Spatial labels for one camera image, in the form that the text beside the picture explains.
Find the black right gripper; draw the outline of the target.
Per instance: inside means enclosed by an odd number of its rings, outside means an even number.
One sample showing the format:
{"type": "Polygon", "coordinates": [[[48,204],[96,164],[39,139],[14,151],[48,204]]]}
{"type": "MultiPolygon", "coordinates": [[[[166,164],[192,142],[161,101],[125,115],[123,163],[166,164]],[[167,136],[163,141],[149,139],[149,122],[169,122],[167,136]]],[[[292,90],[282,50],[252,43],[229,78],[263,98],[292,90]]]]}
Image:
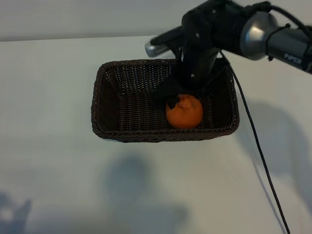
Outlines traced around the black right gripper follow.
{"type": "Polygon", "coordinates": [[[171,76],[156,87],[154,99],[166,101],[170,109],[180,102],[180,94],[191,94],[208,84],[219,49],[201,50],[194,47],[181,49],[171,76]]]}

